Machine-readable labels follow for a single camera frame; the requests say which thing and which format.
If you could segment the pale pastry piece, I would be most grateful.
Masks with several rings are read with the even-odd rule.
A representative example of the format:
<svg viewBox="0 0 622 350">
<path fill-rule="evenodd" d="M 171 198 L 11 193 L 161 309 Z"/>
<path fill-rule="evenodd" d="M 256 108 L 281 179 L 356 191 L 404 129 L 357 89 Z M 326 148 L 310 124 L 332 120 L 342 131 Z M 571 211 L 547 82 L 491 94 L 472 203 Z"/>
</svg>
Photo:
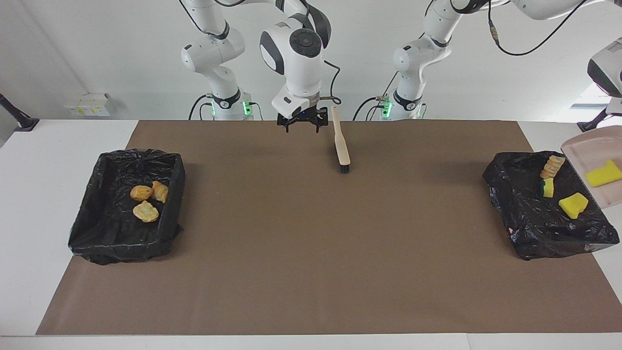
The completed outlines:
<svg viewBox="0 0 622 350">
<path fill-rule="evenodd" d="M 132 211 L 134 216 L 144 223 L 155 222 L 159 217 L 157 208 L 148 201 L 142 201 Z"/>
</svg>

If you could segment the brown table mat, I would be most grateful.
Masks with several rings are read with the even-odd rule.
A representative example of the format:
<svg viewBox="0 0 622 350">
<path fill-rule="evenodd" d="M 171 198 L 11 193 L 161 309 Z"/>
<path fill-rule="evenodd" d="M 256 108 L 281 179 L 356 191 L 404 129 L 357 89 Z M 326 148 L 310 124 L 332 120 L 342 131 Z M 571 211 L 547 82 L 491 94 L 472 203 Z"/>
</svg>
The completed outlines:
<svg viewBox="0 0 622 350">
<path fill-rule="evenodd" d="M 129 148 L 178 153 L 168 255 L 73 257 L 39 335 L 619 333 L 593 255 L 522 261 L 482 174 L 531 150 L 517 122 L 418 120 L 333 131 L 141 121 Z"/>
</svg>

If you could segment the large striped croissant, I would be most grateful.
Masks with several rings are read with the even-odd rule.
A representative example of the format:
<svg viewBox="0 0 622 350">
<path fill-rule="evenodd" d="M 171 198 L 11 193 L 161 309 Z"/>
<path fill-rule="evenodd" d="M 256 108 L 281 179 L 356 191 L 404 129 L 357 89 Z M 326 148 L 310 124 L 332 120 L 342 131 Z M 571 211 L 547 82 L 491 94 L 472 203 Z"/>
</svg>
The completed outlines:
<svg viewBox="0 0 622 350">
<path fill-rule="evenodd" d="M 565 162 L 566 157 L 551 155 L 540 172 L 540 178 L 546 180 L 556 177 L 558 171 L 560 171 Z"/>
</svg>

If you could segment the bin wrapped in black bag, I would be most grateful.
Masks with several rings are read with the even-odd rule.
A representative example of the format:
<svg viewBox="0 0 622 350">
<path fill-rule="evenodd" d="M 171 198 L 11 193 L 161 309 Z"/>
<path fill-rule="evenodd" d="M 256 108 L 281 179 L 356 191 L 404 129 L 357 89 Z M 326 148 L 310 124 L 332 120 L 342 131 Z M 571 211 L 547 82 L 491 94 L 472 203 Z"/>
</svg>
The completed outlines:
<svg viewBox="0 0 622 350">
<path fill-rule="evenodd" d="M 553 198 L 543 195 L 540 172 L 551 156 L 560 153 L 502 152 L 483 173 L 492 204 L 518 257 L 525 261 L 565 258 L 619 244 L 618 231 L 568 161 L 554 178 Z M 588 204 L 572 219 L 558 202 L 575 193 L 586 197 Z"/>
</svg>

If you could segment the beige plastic dustpan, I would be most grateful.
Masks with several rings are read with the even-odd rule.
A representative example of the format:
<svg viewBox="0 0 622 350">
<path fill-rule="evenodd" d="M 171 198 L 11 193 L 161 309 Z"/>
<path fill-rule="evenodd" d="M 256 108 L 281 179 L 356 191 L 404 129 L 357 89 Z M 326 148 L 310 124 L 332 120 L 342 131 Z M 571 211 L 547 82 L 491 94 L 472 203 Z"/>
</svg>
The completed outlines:
<svg viewBox="0 0 622 350">
<path fill-rule="evenodd" d="M 622 170 L 622 126 L 607 126 L 582 133 L 564 142 L 561 150 L 601 209 L 622 203 L 622 180 L 593 188 L 585 179 L 586 173 L 604 166 L 607 159 L 612 159 Z"/>
</svg>

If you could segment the white wall box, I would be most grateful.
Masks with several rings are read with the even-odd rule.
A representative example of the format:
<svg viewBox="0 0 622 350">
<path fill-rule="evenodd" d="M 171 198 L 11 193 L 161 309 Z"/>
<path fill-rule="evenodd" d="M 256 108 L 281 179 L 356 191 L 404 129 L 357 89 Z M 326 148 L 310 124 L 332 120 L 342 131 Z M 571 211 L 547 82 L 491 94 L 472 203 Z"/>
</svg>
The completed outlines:
<svg viewBox="0 0 622 350">
<path fill-rule="evenodd" d="M 111 117 L 115 108 L 107 93 L 69 95 L 64 102 L 69 115 L 77 117 Z"/>
</svg>

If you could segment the notched yellow sponge piece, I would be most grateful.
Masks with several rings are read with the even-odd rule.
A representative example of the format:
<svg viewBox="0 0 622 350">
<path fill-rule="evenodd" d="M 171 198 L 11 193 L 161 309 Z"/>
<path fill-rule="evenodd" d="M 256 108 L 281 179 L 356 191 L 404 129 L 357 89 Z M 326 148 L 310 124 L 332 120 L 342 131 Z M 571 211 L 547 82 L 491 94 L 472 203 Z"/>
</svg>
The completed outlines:
<svg viewBox="0 0 622 350">
<path fill-rule="evenodd" d="M 616 166 L 612 159 L 607 159 L 605 165 L 595 168 L 585 174 L 585 179 L 593 188 L 607 185 L 622 180 L 622 170 Z"/>
</svg>

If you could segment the open bin with black bag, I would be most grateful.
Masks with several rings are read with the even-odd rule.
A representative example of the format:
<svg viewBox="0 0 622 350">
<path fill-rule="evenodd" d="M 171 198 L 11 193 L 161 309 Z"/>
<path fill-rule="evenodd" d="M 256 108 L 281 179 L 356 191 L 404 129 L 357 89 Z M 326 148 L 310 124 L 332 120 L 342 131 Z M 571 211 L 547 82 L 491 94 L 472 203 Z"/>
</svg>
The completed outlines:
<svg viewBox="0 0 622 350">
<path fill-rule="evenodd" d="M 156 182 L 168 189 L 163 200 L 147 203 L 157 211 L 152 222 L 134 215 L 140 204 L 131 197 L 138 186 Z M 96 264 L 133 263 L 167 255 L 180 233 L 185 189 L 182 157 L 160 149 L 120 149 L 99 155 L 69 232 L 68 246 Z"/>
</svg>

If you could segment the beige brush black bristles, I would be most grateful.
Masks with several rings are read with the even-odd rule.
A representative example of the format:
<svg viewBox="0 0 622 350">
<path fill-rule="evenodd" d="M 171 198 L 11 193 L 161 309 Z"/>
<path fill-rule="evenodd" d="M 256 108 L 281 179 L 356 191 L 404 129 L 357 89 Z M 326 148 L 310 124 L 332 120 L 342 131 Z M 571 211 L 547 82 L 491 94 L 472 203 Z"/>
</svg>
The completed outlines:
<svg viewBox="0 0 622 350">
<path fill-rule="evenodd" d="M 348 174 L 350 171 L 351 159 L 349 155 L 348 146 L 342 132 L 341 120 L 338 113 L 338 106 L 333 105 L 330 109 L 333 121 L 334 129 L 334 144 L 336 149 L 336 155 L 339 161 L 339 171 L 341 174 Z"/>
</svg>

